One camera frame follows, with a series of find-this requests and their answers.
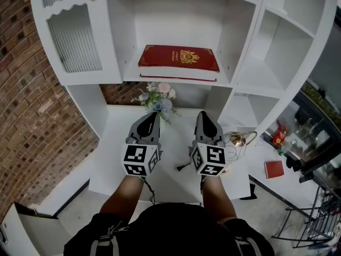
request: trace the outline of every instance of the gold emblem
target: gold emblem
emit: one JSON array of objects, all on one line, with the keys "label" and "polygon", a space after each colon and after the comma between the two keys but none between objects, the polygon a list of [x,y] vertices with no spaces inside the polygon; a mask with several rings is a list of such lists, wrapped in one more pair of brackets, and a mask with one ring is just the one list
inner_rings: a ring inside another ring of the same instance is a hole
[{"label": "gold emblem", "polygon": [[200,59],[200,57],[196,55],[195,52],[191,52],[189,50],[181,50],[180,59],[181,63],[193,63],[197,62]]}]

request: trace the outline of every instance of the red book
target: red book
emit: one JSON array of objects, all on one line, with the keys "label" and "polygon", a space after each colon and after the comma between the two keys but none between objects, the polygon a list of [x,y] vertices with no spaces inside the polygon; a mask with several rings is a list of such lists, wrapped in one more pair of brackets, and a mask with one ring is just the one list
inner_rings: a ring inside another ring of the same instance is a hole
[{"label": "red book", "polygon": [[265,162],[264,167],[266,178],[281,177],[284,175],[282,161]]},{"label": "red book", "polygon": [[167,66],[194,68],[219,72],[211,49],[199,47],[146,45],[139,60],[139,67]]}]

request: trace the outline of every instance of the cabinet door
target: cabinet door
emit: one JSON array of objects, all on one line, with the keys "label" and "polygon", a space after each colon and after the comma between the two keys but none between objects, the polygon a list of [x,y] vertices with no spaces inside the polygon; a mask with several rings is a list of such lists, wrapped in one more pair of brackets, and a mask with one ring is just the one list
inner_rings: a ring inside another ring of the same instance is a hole
[{"label": "cabinet door", "polygon": [[121,83],[107,0],[31,0],[46,55],[62,85]]}]

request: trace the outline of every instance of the flower bouquet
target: flower bouquet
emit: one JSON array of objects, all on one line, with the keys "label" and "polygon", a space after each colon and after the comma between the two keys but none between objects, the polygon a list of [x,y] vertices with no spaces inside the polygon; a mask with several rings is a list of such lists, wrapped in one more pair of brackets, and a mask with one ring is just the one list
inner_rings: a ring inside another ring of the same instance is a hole
[{"label": "flower bouquet", "polygon": [[131,102],[138,101],[146,107],[147,113],[157,112],[160,117],[171,124],[169,118],[172,114],[180,116],[173,109],[172,100],[176,98],[176,93],[168,83],[148,83],[147,92],[139,89],[142,94],[138,98],[132,98]]}]

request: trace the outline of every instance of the brick wall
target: brick wall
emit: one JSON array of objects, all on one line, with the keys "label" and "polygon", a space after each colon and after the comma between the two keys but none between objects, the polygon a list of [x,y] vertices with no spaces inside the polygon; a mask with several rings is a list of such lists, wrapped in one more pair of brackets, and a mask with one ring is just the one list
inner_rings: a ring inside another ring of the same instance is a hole
[{"label": "brick wall", "polygon": [[0,0],[0,221],[39,204],[98,144],[59,84],[30,0]]},{"label": "brick wall", "polygon": [[141,95],[145,91],[145,82],[124,82],[122,84],[101,84],[100,88],[104,98],[109,105],[139,105],[138,102],[131,102],[132,98]]}]

